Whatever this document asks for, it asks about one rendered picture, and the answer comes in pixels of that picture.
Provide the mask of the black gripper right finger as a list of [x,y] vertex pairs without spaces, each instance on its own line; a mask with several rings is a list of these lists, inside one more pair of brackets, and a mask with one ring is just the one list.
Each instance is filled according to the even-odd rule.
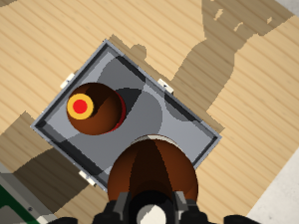
[[[217,224],[208,221],[207,214],[200,211],[196,201],[185,199],[182,191],[172,191],[174,224]],[[242,215],[227,215],[223,224],[261,224]]]

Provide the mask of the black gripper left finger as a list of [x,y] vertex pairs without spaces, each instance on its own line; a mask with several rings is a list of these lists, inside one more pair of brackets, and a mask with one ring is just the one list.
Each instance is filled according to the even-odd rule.
[[[108,202],[104,211],[94,216],[92,224],[129,224],[129,204],[131,200],[131,192],[120,192],[118,200]],[[47,224],[78,224],[78,219],[61,217]]]

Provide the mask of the grey rectangular tray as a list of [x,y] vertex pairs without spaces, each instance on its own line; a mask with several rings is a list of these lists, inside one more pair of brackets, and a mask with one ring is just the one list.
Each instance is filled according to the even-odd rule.
[[[71,92],[91,82],[104,84],[116,91],[127,107],[121,126],[100,135],[77,131],[66,114]],[[106,192],[114,162],[141,136],[160,134],[172,139],[194,169],[222,139],[219,133],[107,39],[30,127]]]

